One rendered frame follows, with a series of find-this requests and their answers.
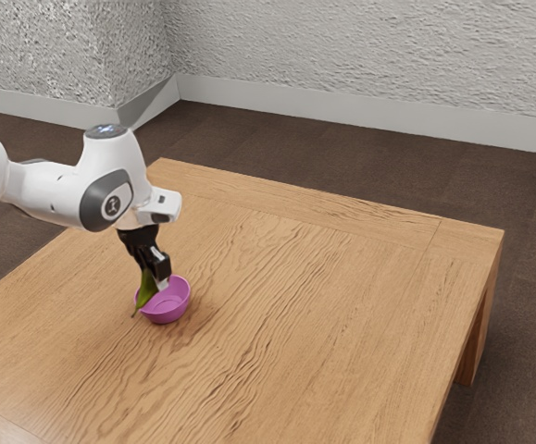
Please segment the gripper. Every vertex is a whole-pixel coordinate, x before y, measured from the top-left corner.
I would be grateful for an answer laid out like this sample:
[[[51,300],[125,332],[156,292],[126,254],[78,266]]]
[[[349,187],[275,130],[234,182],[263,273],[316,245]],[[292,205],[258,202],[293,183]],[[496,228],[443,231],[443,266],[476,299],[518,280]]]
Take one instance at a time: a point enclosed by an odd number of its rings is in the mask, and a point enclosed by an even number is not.
[[[137,265],[154,280],[158,290],[165,290],[172,275],[170,258],[156,246],[158,225],[148,225],[137,229],[118,229],[120,241]]]

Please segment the green pepper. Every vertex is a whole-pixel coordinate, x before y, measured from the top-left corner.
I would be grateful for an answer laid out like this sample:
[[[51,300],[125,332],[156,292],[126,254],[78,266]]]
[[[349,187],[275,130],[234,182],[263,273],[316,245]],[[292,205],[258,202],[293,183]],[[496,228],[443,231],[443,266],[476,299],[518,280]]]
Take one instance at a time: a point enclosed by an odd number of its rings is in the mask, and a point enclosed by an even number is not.
[[[132,317],[138,313],[153,296],[158,293],[158,287],[153,273],[150,269],[145,268],[142,271],[140,287],[136,293],[135,307],[132,312]]]

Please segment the purple bowl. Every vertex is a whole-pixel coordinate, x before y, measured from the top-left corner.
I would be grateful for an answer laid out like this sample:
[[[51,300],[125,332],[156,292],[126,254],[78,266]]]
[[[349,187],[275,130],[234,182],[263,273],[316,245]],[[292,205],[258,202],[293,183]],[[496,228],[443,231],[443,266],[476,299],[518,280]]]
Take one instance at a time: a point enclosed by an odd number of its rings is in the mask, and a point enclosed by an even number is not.
[[[184,315],[190,296],[189,281],[173,274],[168,280],[168,286],[155,294],[138,312],[154,324],[172,323]]]

